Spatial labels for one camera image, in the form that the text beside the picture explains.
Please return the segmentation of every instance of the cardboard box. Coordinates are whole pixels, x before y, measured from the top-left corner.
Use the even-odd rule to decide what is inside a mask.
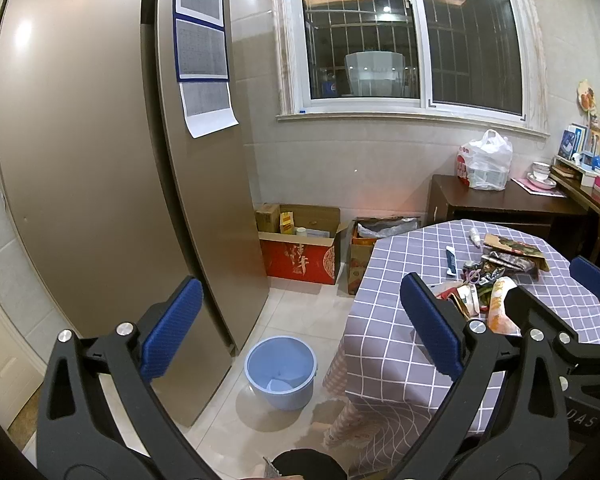
[[[371,253],[374,251],[376,238],[358,237],[358,220],[369,220],[368,218],[359,218],[353,221],[351,231],[351,244],[349,247],[349,275],[347,277],[347,291],[353,295],[358,291],[362,278],[365,275],[366,266],[371,259]]]
[[[328,231],[330,238],[259,232],[269,276],[334,285],[340,270],[340,238],[347,228],[337,207],[280,204],[294,214],[296,227]]]
[[[280,204],[262,204],[256,209],[258,231],[264,233],[280,232]]]

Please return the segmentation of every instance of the plaid tablecloth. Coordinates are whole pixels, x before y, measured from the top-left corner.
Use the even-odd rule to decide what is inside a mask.
[[[349,469],[352,478],[397,463],[442,403],[451,379],[427,355],[398,297],[405,274],[417,272],[427,285],[449,281],[445,247],[453,245],[461,267],[479,260],[481,250],[467,233],[488,233],[534,244],[545,254],[550,272],[534,282],[513,279],[554,310],[577,332],[580,342],[600,342],[600,302],[569,276],[569,262],[544,240],[513,229],[471,220],[446,222],[403,236],[378,240],[347,319],[324,386],[346,395],[346,407],[325,434],[329,447],[344,442],[363,449]],[[504,373],[494,374],[472,424],[484,431]]]

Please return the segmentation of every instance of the gold refrigerator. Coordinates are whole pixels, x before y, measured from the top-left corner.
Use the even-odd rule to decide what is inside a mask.
[[[137,321],[188,274],[203,282],[204,308],[153,383],[188,426],[269,288],[240,126],[190,134],[174,42],[173,0],[6,0],[0,179],[33,265],[82,336]]]

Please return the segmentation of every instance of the white door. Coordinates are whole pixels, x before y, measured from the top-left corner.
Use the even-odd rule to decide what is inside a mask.
[[[0,425],[6,430],[42,384],[44,363],[0,307]]]

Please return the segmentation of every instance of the small bottle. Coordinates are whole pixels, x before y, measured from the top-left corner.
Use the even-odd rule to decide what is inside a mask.
[[[478,229],[475,227],[469,229],[469,238],[471,238],[471,241],[474,243],[474,245],[480,249],[481,241],[480,235],[478,234]]]

